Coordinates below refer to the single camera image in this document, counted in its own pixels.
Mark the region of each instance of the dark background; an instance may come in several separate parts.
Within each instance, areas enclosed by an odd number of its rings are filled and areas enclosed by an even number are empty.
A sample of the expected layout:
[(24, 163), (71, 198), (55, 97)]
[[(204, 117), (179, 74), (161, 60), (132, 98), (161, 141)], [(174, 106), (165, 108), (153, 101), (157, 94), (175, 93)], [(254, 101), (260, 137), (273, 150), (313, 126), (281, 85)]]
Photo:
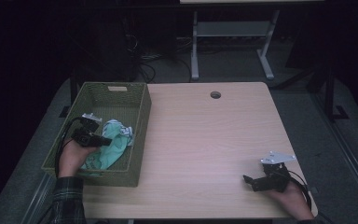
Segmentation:
[[(78, 5), (79, 2), (67, 3)], [(59, 8), (61, 6), (55, 1), (0, 1), (0, 192), (57, 89), (74, 68), (90, 61), (87, 57), (78, 57), (82, 50), (67, 35), (68, 24), (75, 26), (70, 26), (71, 31), (78, 31), (85, 27), (82, 26), (85, 23), (73, 22), (78, 15), (73, 11), (62, 13)], [(277, 34), (280, 36), (292, 35), (293, 25), (298, 26), (293, 17), (288, 15), (290, 13), (283, 13), (280, 17), (281, 23), (277, 27)], [(112, 21), (119, 20), (119, 16), (114, 15)], [(143, 41), (149, 41), (147, 44), (163, 43), (162, 50), (169, 53), (172, 37), (191, 32), (191, 27), (184, 24), (191, 22), (188, 17), (191, 13), (181, 12), (176, 16), (165, 20), (177, 28), (172, 29), (168, 25), (164, 30), (165, 39), (156, 40), (154, 36), (146, 35), (155, 34), (147, 31), (156, 29), (153, 24), (161, 22), (150, 15), (148, 23), (132, 28), (138, 29), (138, 35), (141, 35)], [(305, 22), (308, 26), (304, 27), (309, 28), (302, 31), (301, 38), (296, 42), (297, 52), (294, 55), (297, 62), (291, 65), (307, 68), (320, 60), (321, 55), (328, 54), (336, 77), (350, 88), (358, 104), (358, 1), (356, 4), (325, 7), (321, 11), (310, 13)], [(120, 30), (122, 27), (115, 26), (115, 29)], [(95, 34), (101, 36), (101, 30), (95, 31)], [(117, 42), (125, 41), (119, 36), (116, 38)], [(90, 36), (83, 40), (91, 41)], [(102, 69), (98, 63), (95, 67), (98, 74), (107, 69)], [(124, 78), (115, 78), (123, 80), (133, 75), (130, 69), (124, 68), (121, 71), (128, 74)]]

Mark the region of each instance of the wooden table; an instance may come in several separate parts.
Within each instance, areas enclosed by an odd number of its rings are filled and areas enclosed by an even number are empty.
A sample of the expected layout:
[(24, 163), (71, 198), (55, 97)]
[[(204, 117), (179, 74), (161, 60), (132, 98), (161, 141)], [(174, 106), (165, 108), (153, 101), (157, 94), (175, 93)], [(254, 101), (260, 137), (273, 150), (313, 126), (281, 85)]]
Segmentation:
[[(264, 83), (148, 88), (153, 104), (139, 186), (85, 186), (87, 218), (288, 217), (242, 179), (265, 176), (260, 159), (271, 150), (294, 154)], [(303, 176), (297, 161), (286, 166)]]

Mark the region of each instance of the teal cloth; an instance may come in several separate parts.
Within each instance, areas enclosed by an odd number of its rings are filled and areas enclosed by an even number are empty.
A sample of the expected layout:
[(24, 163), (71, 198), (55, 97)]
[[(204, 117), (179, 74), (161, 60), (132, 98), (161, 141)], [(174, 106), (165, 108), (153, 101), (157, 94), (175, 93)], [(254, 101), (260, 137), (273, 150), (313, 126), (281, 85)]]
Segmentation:
[(125, 127), (121, 122), (111, 119), (103, 126), (103, 137), (112, 139), (110, 146), (89, 154), (81, 169), (106, 170), (123, 155), (127, 146), (132, 145), (132, 127)]

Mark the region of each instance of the hand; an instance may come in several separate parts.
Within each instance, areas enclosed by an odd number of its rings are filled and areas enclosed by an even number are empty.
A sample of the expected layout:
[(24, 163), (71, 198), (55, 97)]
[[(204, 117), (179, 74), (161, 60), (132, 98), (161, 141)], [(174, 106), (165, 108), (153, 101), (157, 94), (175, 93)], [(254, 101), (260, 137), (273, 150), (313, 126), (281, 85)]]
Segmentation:
[(276, 190), (266, 190), (265, 193), (281, 204), (281, 206), (297, 220), (311, 220), (315, 216), (310, 211), (301, 189), (289, 181), (286, 190), (280, 193)]
[(82, 147), (73, 139), (66, 140), (60, 157), (58, 177), (75, 176), (88, 155), (97, 149), (97, 147)]

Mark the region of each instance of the plaid shirt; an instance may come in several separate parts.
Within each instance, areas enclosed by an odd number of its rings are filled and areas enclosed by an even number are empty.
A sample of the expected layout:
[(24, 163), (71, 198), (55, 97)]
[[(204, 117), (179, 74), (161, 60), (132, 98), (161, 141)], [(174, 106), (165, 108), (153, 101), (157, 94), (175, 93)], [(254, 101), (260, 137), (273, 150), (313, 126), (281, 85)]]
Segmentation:
[(53, 191), (51, 224), (86, 224), (83, 208), (83, 180), (77, 177), (57, 179)]

